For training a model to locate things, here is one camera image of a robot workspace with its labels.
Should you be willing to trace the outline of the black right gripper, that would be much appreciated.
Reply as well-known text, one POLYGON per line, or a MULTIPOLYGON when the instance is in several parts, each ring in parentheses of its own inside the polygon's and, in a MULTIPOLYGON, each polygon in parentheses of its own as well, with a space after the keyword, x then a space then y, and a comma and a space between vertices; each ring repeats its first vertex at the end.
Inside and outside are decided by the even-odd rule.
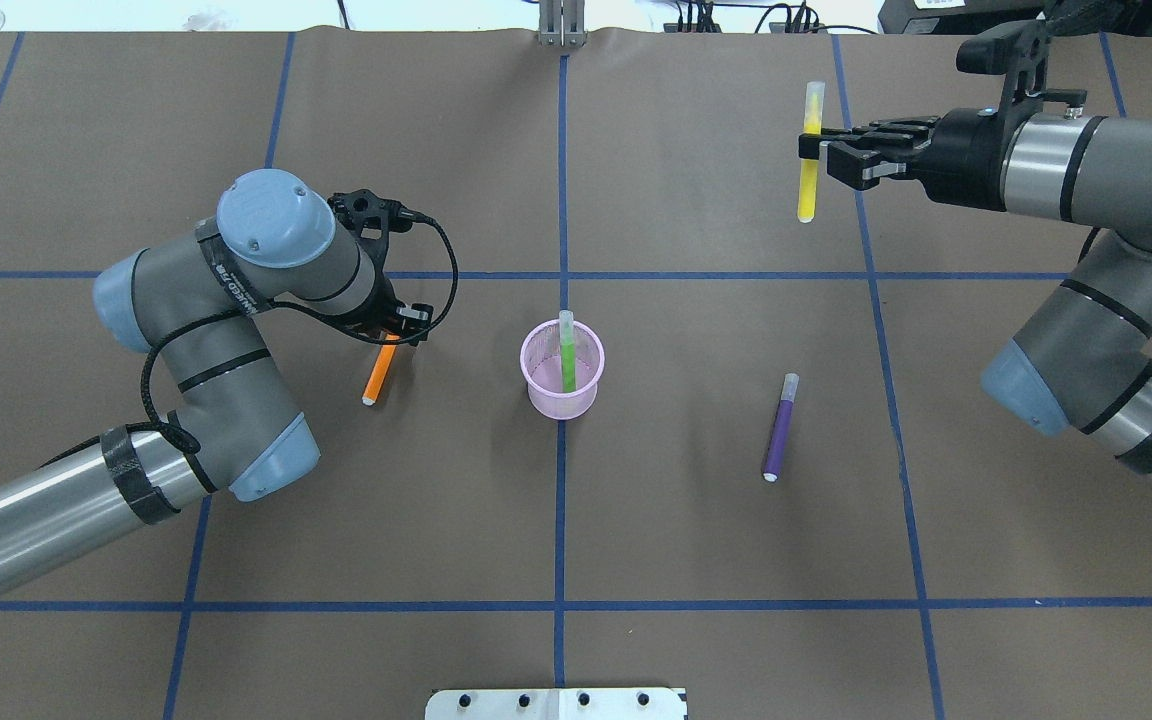
POLYGON ((1002 211, 1005 161, 1020 124, 1020 115, 1011 111, 956 108, 941 118, 823 128, 817 137, 801 132, 797 156, 805 156, 809 138, 819 141, 826 173, 851 190, 867 191, 882 179, 915 179, 929 200, 1002 211))

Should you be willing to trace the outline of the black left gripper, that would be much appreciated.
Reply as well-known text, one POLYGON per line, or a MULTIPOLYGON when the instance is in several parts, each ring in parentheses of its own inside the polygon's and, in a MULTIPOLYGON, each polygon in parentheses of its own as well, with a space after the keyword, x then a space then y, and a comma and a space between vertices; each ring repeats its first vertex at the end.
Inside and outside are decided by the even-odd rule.
POLYGON ((404 305, 394 295, 389 279, 382 273, 376 275, 376 282, 372 283, 364 304, 351 313, 353 332, 394 347, 419 346, 429 340, 429 331, 433 328, 433 305, 404 305))

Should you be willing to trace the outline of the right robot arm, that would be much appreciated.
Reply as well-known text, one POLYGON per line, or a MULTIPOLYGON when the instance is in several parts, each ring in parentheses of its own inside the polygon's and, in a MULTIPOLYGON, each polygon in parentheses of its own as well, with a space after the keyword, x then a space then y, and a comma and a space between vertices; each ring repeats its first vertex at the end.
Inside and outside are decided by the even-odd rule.
POLYGON ((952 109, 801 132, 797 154, 867 190, 1101 229, 984 369, 998 406, 1043 435, 1079 430, 1152 480, 1152 120, 952 109))

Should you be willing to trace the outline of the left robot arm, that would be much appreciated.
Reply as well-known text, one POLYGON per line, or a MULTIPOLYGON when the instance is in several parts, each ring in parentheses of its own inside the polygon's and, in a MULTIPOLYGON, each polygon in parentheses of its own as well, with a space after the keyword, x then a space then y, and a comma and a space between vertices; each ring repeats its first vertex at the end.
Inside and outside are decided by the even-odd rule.
POLYGON ((234 179, 187 236, 96 278, 111 336, 143 355, 141 423, 104 430, 0 487, 0 597, 202 498, 270 497, 320 457, 257 314, 285 309, 376 346, 444 323, 397 300, 394 233, 435 219, 369 190, 323 197, 282 169, 234 179))

